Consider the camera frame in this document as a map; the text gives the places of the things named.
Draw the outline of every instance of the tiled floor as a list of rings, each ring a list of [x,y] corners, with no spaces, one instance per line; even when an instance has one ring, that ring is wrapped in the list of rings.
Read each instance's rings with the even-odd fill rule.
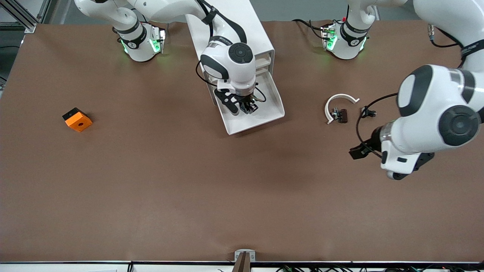
[[[251,0],[262,21],[323,20],[341,18],[346,14],[345,0]],[[50,23],[53,24],[105,24],[106,22],[83,15],[74,0],[58,0]],[[412,0],[400,8],[379,8],[381,20],[418,19]],[[184,22],[184,16],[173,21]],[[22,31],[0,31],[0,47],[20,45]],[[16,57],[16,48],[0,49],[0,76],[7,78]]]

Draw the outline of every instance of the orange and black block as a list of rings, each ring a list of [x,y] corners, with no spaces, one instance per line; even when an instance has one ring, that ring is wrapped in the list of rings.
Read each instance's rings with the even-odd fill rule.
[[[68,113],[62,115],[62,118],[64,118],[65,123],[70,128],[78,132],[81,132],[92,125],[92,121],[89,119],[89,117],[76,107],[70,110]]]

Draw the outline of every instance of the white curved handle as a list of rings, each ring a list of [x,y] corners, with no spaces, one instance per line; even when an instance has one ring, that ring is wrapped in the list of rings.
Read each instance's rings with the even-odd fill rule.
[[[328,99],[328,101],[326,102],[326,106],[324,106],[324,114],[326,114],[326,118],[328,119],[328,124],[330,124],[334,120],[334,118],[331,116],[331,113],[330,113],[330,110],[329,110],[329,105],[330,105],[331,100],[333,100],[335,98],[345,98],[345,99],[350,100],[353,104],[360,100],[359,98],[354,99],[351,95],[347,95],[347,94],[344,94],[344,93],[335,94],[332,97],[330,97]]]

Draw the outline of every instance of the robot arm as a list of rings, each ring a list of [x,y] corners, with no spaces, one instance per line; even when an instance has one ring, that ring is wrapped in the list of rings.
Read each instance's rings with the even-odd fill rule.
[[[324,43],[326,50],[336,57],[349,60],[363,50],[366,35],[375,22],[375,10],[372,5],[381,7],[397,7],[407,0],[348,0],[348,15],[346,21],[336,21],[330,25],[334,34],[323,34],[330,40]]]
[[[152,21],[165,22],[179,15],[191,14],[211,28],[211,37],[200,61],[217,78],[215,95],[237,115],[257,110],[253,92],[256,86],[256,63],[247,45],[245,31],[205,0],[75,0],[87,16],[110,22],[122,38],[126,52],[136,61],[147,61],[159,53],[162,34],[158,28],[140,23],[133,11],[122,8],[130,3]]]
[[[350,150],[353,159],[367,156],[368,148],[381,151],[381,168],[395,180],[418,170],[435,152],[472,141],[484,120],[484,51],[472,48],[476,40],[484,39],[484,14],[474,12],[483,10],[484,0],[415,0],[414,4],[422,19],[451,33],[465,50],[470,48],[464,67],[472,71],[437,65],[416,69],[398,92],[401,117],[377,128],[368,141]],[[466,24],[466,31],[459,24]]]

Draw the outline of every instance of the brown table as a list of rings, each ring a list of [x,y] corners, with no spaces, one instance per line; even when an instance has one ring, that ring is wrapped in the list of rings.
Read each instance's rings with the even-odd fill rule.
[[[286,116],[228,136],[185,24],[146,63],[108,25],[37,26],[0,100],[0,260],[223,260],[239,248],[274,261],[482,260],[484,137],[403,181],[348,155],[360,107],[420,65],[457,66],[458,49],[433,47],[421,21],[385,21],[343,61],[306,27],[264,28]],[[335,101],[350,121],[327,125],[340,92],[361,101]],[[94,120],[82,133],[62,120],[73,107]],[[365,138],[397,117],[394,99],[374,109]]]

